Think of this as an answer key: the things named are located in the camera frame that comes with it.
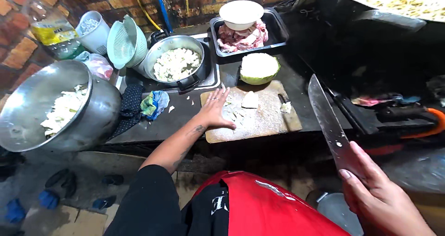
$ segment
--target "blue pipe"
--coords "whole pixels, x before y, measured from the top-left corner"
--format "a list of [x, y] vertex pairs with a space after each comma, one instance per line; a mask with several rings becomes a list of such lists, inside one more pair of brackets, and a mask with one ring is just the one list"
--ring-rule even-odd
[[167, 30], [169, 31], [169, 33], [173, 33], [173, 28], [171, 28], [170, 21], [168, 19], [168, 15], [167, 15], [167, 11], [165, 9], [164, 1], [163, 0], [158, 0], [158, 1], [159, 1], [159, 5], [161, 5], [161, 12], [164, 17], [164, 21], [165, 21], [165, 25], [167, 26]]

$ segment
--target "brick wall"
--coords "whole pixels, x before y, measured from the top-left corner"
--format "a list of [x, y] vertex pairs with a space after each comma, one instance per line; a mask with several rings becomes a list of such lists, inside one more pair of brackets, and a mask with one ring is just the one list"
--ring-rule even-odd
[[[89, 11], [99, 11], [108, 25], [122, 20], [128, 14], [145, 33], [156, 29], [145, 17], [136, 0], [44, 0], [58, 8], [76, 27], [81, 16]], [[163, 26], [158, 0], [140, 0], [151, 18]], [[218, 14], [224, 3], [231, 0], [168, 0], [168, 14], [173, 28], [208, 22]], [[271, 6], [282, 0], [253, 0]], [[2, 103], [29, 75], [54, 62], [44, 47], [29, 31], [27, 18], [20, 10], [25, 0], [0, 0], [0, 110]]]

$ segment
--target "knife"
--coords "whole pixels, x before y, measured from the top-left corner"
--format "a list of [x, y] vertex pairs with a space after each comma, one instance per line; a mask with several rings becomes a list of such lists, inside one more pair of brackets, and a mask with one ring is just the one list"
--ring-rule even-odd
[[315, 116], [320, 123], [337, 169], [349, 170], [360, 179], [365, 179], [362, 166], [349, 145], [349, 140], [315, 74], [309, 81], [308, 93]]

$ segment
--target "cutting board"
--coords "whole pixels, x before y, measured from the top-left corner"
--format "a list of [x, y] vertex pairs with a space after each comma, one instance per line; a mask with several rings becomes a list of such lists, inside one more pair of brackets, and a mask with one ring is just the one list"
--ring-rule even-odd
[[[241, 107], [242, 99], [249, 91], [258, 94], [257, 109]], [[210, 93], [201, 94], [201, 106], [206, 102]], [[236, 129], [210, 129], [206, 131], [207, 142], [232, 141], [301, 130], [303, 127], [293, 107], [290, 114], [280, 111], [284, 100], [288, 100], [287, 93], [281, 82], [277, 80], [264, 85], [243, 85], [230, 88], [227, 102], [231, 102], [231, 104], [222, 108], [222, 116], [226, 120], [235, 122]]]

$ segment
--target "black shirt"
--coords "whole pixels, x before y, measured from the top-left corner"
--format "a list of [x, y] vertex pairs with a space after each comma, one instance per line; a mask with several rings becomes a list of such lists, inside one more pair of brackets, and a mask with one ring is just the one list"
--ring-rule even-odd
[[104, 236], [227, 236], [229, 195], [224, 182], [205, 187], [182, 210], [169, 172], [149, 165], [137, 172]]

